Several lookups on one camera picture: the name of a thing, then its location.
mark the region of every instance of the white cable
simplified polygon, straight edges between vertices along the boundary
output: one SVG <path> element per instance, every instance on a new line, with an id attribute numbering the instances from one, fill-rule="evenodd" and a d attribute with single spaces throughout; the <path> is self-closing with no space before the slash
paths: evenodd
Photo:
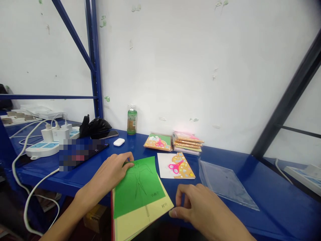
<path id="1" fill-rule="evenodd" d="M 290 179 L 284 174 L 284 172 L 281 171 L 281 169 L 279 168 L 279 166 L 278 166 L 278 161 L 279 161 L 279 159 L 276 158 L 274 165 L 277 167 L 277 169 L 279 170 L 279 172 L 285 177 L 285 179 L 288 180 L 288 181 L 293 185 L 293 183 L 291 182 L 291 180 L 290 180 Z"/>
<path id="2" fill-rule="evenodd" d="M 16 134 L 19 134 L 22 130 L 26 129 L 27 127 L 33 125 L 33 124 L 36 124 L 36 123 L 43 123 L 43 122 L 46 122 L 46 121 L 36 121 L 36 122 L 32 122 L 31 124 L 28 124 L 26 125 L 25 127 L 21 128 L 19 131 L 17 131 L 15 134 L 13 134 L 12 136 L 10 136 L 9 138 L 11 139 L 12 137 L 15 137 Z"/>
<path id="3" fill-rule="evenodd" d="M 28 216 L 27 216 L 28 205 L 29 205 L 29 202 L 30 202 L 30 198 L 31 198 L 31 196 L 33 195 L 33 193 L 34 193 L 34 191 L 36 190 L 36 188 L 37 188 L 46 178 L 50 177 L 51 175 L 55 174 L 56 172 L 59 172 L 59 168 L 56 169 L 56 170 L 54 170 L 54 171 L 51 172 L 50 174 L 46 175 L 43 179 L 41 179 L 40 182 L 37 183 L 36 186 L 34 186 L 34 188 L 32 189 L 32 191 L 30 192 L 30 194 L 29 194 L 29 196 L 28 196 L 28 198 L 27 198 L 26 205 L 24 206 L 23 221 L 24 221 L 24 224 L 25 224 L 25 226 L 26 226 L 26 229 L 27 229 L 29 232 L 31 232 L 31 233 L 33 233 L 33 234 L 37 234 L 37 235 L 39 235 L 39 236 L 41 236 L 41 237 L 43 236 L 43 234 L 40 233 L 40 232 L 38 232 L 38 231 L 36 231 L 36 230 L 33 230 L 33 229 L 30 227 L 29 223 L 28 223 Z"/>
<path id="4" fill-rule="evenodd" d="M 56 114 L 53 119 L 55 119 L 58 115 L 60 114 L 66 114 L 66 118 L 65 118 L 65 124 L 67 124 L 67 117 L 68 117 L 68 114 L 66 112 L 60 112 L 59 114 Z"/>
<path id="5" fill-rule="evenodd" d="M 24 145 L 24 143 L 22 143 L 24 140 L 25 140 L 25 139 L 19 141 L 19 144 Z"/>
<path id="6" fill-rule="evenodd" d="M 17 173 L 16 173 L 16 162 L 17 162 L 17 160 L 20 158 L 20 156 L 24 153 L 24 151 L 26 150 L 27 142 L 28 142 L 28 139 L 29 139 L 29 137 L 31 136 L 31 134 L 32 134 L 42 123 L 44 123 L 44 122 L 46 122 L 46 121 L 51 121 L 51 119 L 47 119 L 47 120 L 41 121 L 41 122 L 38 123 L 38 125 L 36 125 L 36 127 L 27 135 L 26 141 L 24 142 L 24 146 L 23 146 L 20 154 L 16 157 L 16 159 L 14 159 L 14 161 L 12 162 L 12 166 L 11 166 L 11 167 L 12 167 L 12 174 L 13 174 L 14 179 L 16 180 L 17 184 L 18 184 L 20 187 L 22 187 L 23 189 L 25 189 L 28 194 L 30 193 L 29 190 L 28 190 L 28 188 L 26 188 L 24 185 L 21 184 L 21 182 L 20 182 L 20 180 L 19 180 L 19 178 L 18 178 L 18 176 L 17 176 Z"/>
<path id="7" fill-rule="evenodd" d="M 60 206 L 59 204 L 57 203 L 57 201 L 55 199 L 51 199 L 51 198 L 48 198 L 48 197 L 45 197 L 45 196 L 42 196 L 42 195 L 38 195 L 38 194 L 35 194 L 34 196 L 39 196 L 39 197 L 42 197 L 44 199 L 47 199 L 47 200 L 50 200 L 52 202 L 54 202 L 56 205 L 57 205 L 57 208 L 58 208 L 58 212 L 57 212 L 57 215 L 54 219 L 54 221 L 52 222 L 52 224 L 50 225 L 50 227 L 48 228 L 48 230 L 52 227 L 52 225 L 55 223 L 55 221 L 57 220 L 58 216 L 59 216 L 59 212 L 60 212 Z"/>
<path id="8" fill-rule="evenodd" d="M 14 159 L 14 161 L 12 162 L 12 166 L 11 166 L 11 167 L 12 167 L 12 174 L 13 174 L 14 179 L 16 180 L 17 184 L 18 184 L 20 187 L 22 187 L 23 189 L 25 189 L 26 192 L 29 194 L 28 199 L 27 199 L 27 201 L 26 201 L 24 214 L 23 214 L 23 220 L 24 220 L 24 224 L 25 224 L 25 226 L 26 226 L 26 229 L 27 229 L 29 232 L 34 233 L 34 234 L 37 234 L 37 235 L 40 235 L 40 236 L 42 236 L 42 233 L 33 230 L 33 229 L 29 226 L 29 223 L 28 223 L 27 210 L 28 210 L 29 201 L 30 201 L 30 198 L 31 198 L 32 194 L 34 193 L 34 191 L 36 190 L 36 188 L 40 185 L 40 183 L 42 183 L 43 180 L 45 180 L 47 177 L 49 177 L 49 176 L 51 176 L 52 174 L 58 172 L 58 171 L 59 171 L 59 168 L 56 169 L 56 170 L 54 170 L 52 173 L 50 173 L 50 174 L 47 175 L 46 177 L 44 177 L 44 178 L 33 188 L 33 190 L 32 190 L 31 192 L 29 192 L 28 188 L 26 188 L 26 187 L 25 187 L 24 185 L 22 185 L 22 183 L 20 182 L 20 180 L 19 180 L 19 178 L 18 178 L 18 176 L 17 176 L 17 173 L 16 173 L 16 165 L 15 165 L 15 164 L 16 164 L 17 160 L 20 158 L 20 156 L 23 154 L 23 152 L 26 150 L 27 143 L 28 143 L 28 139 L 29 139 L 29 137 L 31 136 L 31 134 L 32 134 L 42 123 L 44 123 L 44 122 L 46 122 L 46 121 L 55 121 L 56 126 L 58 125 L 58 122 L 57 122 L 56 120 L 54 120 L 54 119 L 47 119 L 47 120 L 40 121 L 40 122 L 38 123 L 38 125 L 36 125 L 36 127 L 33 128 L 32 131 L 27 135 L 27 137 L 26 137 L 26 139 L 25 139 L 25 142 L 24 142 L 24 146 L 23 146 L 20 154 L 16 157 L 16 159 Z M 19 131 L 16 132 L 14 135 L 12 135 L 11 138 L 14 137 L 16 134 L 18 134 L 21 130 L 19 130 Z"/>
<path id="9" fill-rule="evenodd" d="M 27 136 L 14 136 L 12 138 L 16 138 L 16 137 L 27 137 Z"/>

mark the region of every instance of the scissors illustration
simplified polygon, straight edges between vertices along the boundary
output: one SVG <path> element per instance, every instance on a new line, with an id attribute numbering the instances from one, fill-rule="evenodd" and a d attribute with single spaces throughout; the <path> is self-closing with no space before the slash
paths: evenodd
<path id="1" fill-rule="evenodd" d="M 178 174 L 179 173 L 179 168 L 180 168 L 180 165 L 184 162 L 184 160 L 182 160 L 182 158 L 180 157 L 180 162 L 177 163 L 177 164 L 170 164 L 168 167 L 169 169 L 173 170 L 173 172 L 175 174 Z"/>
<path id="2" fill-rule="evenodd" d="M 191 139 L 198 140 L 198 138 L 197 138 L 197 137 L 195 137 L 194 135 L 191 135 L 191 136 L 190 136 L 190 138 L 191 138 Z"/>
<path id="3" fill-rule="evenodd" d="M 159 138 L 159 141 L 155 143 L 155 146 L 164 147 L 164 144 L 162 143 L 162 140 L 160 138 Z"/>

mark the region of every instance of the desk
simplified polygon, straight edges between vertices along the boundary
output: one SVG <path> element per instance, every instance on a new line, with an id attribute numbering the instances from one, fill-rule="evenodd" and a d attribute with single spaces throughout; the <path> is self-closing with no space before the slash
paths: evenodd
<path id="1" fill-rule="evenodd" d="M 7 129 L 7 131 L 9 135 L 12 135 L 16 130 Z M 157 152 L 159 151 L 143 147 L 147 135 L 136 134 L 128 136 L 126 131 L 117 131 L 119 132 L 119 137 L 106 139 L 106 142 L 110 144 L 108 148 L 71 172 L 54 174 L 39 187 L 74 196 L 79 188 L 92 178 L 108 156 L 113 153 L 120 154 L 128 151 L 133 153 L 136 160 L 155 156 L 156 169 L 159 174 L 157 163 Z M 113 145 L 117 138 L 125 139 L 125 143 L 120 147 Z M 15 148 L 21 148 L 21 145 L 16 145 L 16 141 L 14 146 Z M 179 183 L 194 185 L 201 183 L 198 157 L 189 154 L 185 154 L 185 157 L 194 171 L 196 179 L 161 179 L 174 204 Z M 256 238 L 315 240 L 319 237 L 321 205 L 257 161 L 253 156 L 205 146 L 203 147 L 201 159 L 234 170 L 249 195 L 260 208 L 260 211 L 252 210 L 224 198 L 222 200 Z M 57 169 L 58 166 L 57 153 L 20 166 L 17 168 L 17 173 L 23 184 L 36 185 L 43 177 Z M 102 199 L 101 204 L 110 205 L 110 194 Z M 181 220 L 171 219 L 167 214 L 162 219 L 180 226 L 190 227 L 190 224 L 186 224 Z"/>

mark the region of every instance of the phone screen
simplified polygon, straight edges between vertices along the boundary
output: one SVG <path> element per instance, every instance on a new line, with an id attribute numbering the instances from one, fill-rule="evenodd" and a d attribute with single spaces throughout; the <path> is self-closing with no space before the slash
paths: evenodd
<path id="1" fill-rule="evenodd" d="M 92 135 L 90 139 L 107 139 L 118 135 L 119 133 L 117 131 L 107 131 L 107 132 Z"/>

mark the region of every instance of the plastic bottle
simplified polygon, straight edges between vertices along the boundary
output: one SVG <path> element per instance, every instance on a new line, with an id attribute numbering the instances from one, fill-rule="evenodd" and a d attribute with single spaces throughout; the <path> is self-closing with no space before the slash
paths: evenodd
<path id="1" fill-rule="evenodd" d="M 136 105 L 128 105 L 127 113 L 127 134 L 135 135 L 136 134 L 136 125 L 137 125 L 137 111 Z"/>

